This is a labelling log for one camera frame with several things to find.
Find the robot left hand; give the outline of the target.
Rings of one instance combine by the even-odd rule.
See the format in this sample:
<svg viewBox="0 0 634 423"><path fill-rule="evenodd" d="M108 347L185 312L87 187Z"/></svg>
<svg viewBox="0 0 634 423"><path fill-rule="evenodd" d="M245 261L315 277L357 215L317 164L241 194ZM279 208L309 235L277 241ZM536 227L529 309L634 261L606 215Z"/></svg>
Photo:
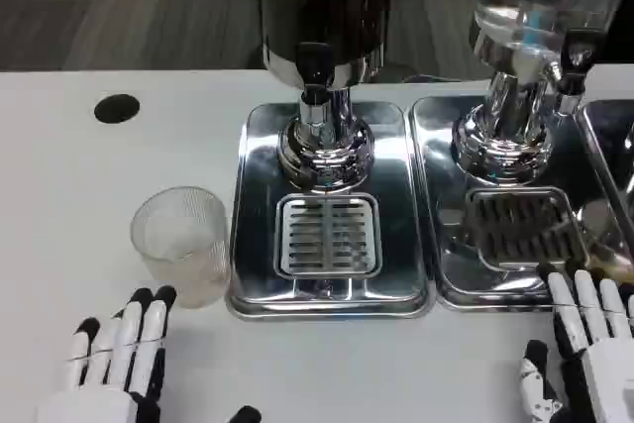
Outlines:
<svg viewBox="0 0 634 423"><path fill-rule="evenodd" d="M159 422L164 338L176 290L135 290L102 323L84 319L72 335L60 390L36 410L37 422Z"/></svg>

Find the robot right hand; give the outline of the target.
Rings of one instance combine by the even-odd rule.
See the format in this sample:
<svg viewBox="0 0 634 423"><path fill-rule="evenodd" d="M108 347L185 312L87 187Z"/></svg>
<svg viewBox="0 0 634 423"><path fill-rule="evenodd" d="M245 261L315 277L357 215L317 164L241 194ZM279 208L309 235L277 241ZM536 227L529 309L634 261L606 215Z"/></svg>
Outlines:
<svg viewBox="0 0 634 423"><path fill-rule="evenodd" d="M531 422L631 422L633 420L633 286L601 269L566 262L536 270L552 300L553 327L567 399L547 379L548 346L527 343L519 392Z"/></svg>

